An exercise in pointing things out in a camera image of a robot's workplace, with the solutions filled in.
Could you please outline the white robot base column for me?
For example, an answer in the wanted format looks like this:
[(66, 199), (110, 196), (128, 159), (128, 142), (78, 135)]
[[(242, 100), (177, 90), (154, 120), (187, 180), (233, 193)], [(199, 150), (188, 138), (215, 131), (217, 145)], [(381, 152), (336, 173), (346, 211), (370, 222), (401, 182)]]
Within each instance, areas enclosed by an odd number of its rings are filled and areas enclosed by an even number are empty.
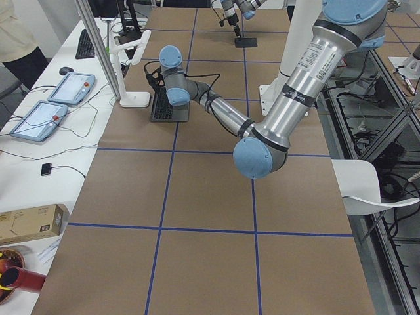
[(282, 87), (301, 59), (313, 33), (312, 26), (322, 11), (321, 0), (286, 1), (294, 6), (291, 23), (283, 50), (278, 76), (269, 85), (260, 85), (262, 115), (266, 116), (279, 96)]

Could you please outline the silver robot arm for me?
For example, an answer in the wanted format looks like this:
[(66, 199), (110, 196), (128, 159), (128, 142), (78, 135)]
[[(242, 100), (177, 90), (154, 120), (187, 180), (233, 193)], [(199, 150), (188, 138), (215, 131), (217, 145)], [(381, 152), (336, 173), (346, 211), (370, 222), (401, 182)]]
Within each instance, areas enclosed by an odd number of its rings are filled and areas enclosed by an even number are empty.
[(261, 7), (265, 2), (266, 0), (221, 0), (220, 3), (223, 9), (223, 17), (219, 18), (219, 25), (223, 27), (224, 23), (228, 22), (228, 24), (233, 27), (236, 37), (241, 38), (242, 34), (240, 31), (240, 27), (238, 26), (239, 18), (234, 6), (237, 6), (237, 8), (241, 12), (241, 15), (246, 20), (249, 20), (252, 17), (254, 17), (255, 11), (259, 7)]
[(344, 55), (376, 49), (385, 38), (387, 1), (295, 1), (293, 5), (291, 25), (302, 27), (303, 32), (290, 30), (290, 34), (312, 39), (295, 57), (293, 71), (262, 122), (255, 123), (210, 85), (188, 76), (178, 47), (167, 45), (159, 52), (169, 103), (181, 106), (193, 100), (235, 134), (239, 142), (233, 151), (234, 164), (251, 179), (263, 178), (285, 164), (290, 134), (313, 107)]

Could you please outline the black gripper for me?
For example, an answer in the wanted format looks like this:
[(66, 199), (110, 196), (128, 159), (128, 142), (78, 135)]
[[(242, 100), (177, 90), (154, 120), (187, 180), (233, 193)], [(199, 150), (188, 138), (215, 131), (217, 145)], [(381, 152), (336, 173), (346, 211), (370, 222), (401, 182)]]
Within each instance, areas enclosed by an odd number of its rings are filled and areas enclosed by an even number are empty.
[(225, 22), (227, 22), (230, 26), (233, 26), (234, 33), (235, 33), (236, 37), (241, 37), (242, 36), (240, 28), (237, 25), (238, 22), (239, 22), (239, 19), (238, 19), (238, 15), (236, 13), (234, 13), (233, 15), (230, 15), (230, 16), (225, 16), (224, 18), (220, 19), (219, 20), (220, 27), (223, 27)]
[(163, 76), (161, 73), (160, 66), (157, 67), (152, 72), (149, 72), (148, 70), (146, 70), (146, 79), (149, 86), (151, 86), (151, 88), (161, 88), (164, 86), (164, 81), (163, 81)]

